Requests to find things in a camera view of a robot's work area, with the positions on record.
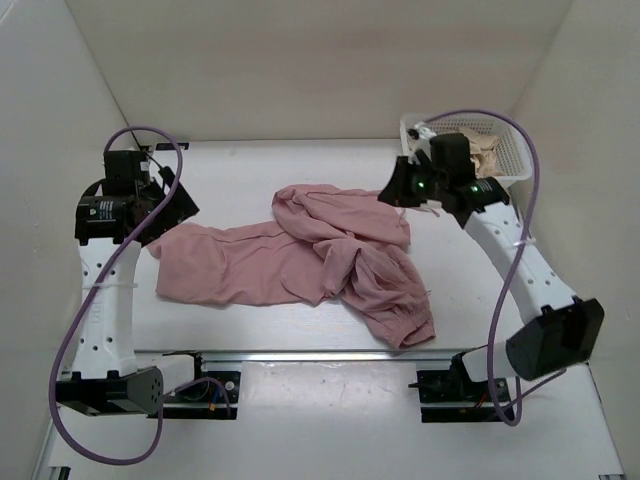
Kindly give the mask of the black corner bracket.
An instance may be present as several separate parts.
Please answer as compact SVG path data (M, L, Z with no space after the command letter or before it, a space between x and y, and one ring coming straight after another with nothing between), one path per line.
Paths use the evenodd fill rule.
M188 150L190 147L190 143L189 142L178 142L177 146L179 147L180 150ZM175 150L175 145L173 143L169 143L169 142L161 142L161 143L157 143L154 147L155 151L174 151Z

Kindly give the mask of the beige trousers in basket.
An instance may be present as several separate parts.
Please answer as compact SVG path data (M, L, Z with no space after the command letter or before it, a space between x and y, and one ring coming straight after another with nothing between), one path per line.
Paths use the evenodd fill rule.
M472 129L459 127L458 131L469 141L470 160L477 178L497 177L503 173L498 169L496 148L500 138L496 135L480 134Z

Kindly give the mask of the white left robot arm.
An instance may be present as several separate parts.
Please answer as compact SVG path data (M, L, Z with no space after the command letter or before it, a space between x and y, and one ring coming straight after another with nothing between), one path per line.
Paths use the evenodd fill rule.
M76 207L74 237L89 305L80 315L72 365L56 381L53 399L87 416L154 416L170 389L198 400L210 386L207 372L184 355L147 366L136 360L133 293L141 250L199 211L184 188L166 192L175 181L170 168L152 178L150 161L144 151L106 152L103 179Z

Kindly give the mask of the white plastic basket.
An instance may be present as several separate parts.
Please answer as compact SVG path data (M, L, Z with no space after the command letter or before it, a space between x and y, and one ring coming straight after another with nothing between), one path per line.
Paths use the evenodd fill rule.
M503 187L528 179L532 174L530 150L519 131L505 120L487 113L448 114L432 120L435 114L407 113L400 119L400 139L404 155L411 156L421 140L437 134L460 133L459 127L500 138L496 148L498 169L496 178Z

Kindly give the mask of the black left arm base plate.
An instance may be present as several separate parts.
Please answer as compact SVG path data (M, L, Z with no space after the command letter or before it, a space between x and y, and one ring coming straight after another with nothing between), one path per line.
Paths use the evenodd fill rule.
M241 372L210 370L199 351L173 351L144 360L162 373L165 420L236 420Z

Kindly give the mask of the pink trousers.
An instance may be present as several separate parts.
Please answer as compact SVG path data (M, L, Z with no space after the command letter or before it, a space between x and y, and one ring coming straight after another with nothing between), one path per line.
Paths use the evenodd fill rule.
M402 210L375 191L291 185L274 194L272 213L263 223L224 230L183 223L163 234L148 247L159 263L156 294L215 306L338 299L392 348L435 338Z

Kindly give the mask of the aluminium front rail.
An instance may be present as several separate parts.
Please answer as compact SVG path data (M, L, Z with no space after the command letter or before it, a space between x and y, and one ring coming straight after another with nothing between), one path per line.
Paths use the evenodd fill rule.
M409 350L200 350L207 363L341 363L341 362L446 362L463 349Z

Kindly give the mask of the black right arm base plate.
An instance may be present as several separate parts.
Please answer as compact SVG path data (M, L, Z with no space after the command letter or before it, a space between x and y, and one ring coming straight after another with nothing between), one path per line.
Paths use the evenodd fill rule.
M500 358L489 381L482 347L451 357L417 359L415 379L408 387L418 392L424 423L513 422L516 400L509 381L514 376L508 362Z

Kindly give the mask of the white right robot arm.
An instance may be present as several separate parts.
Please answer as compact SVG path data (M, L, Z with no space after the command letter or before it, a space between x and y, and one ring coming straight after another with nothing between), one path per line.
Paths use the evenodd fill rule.
M552 270L494 177L479 178L461 133L440 134L397 157L378 196L396 207L440 203L483 249L518 308L522 327L505 341L462 353L449 387L460 399L480 393L490 376L536 380L588 361L604 309L581 299Z

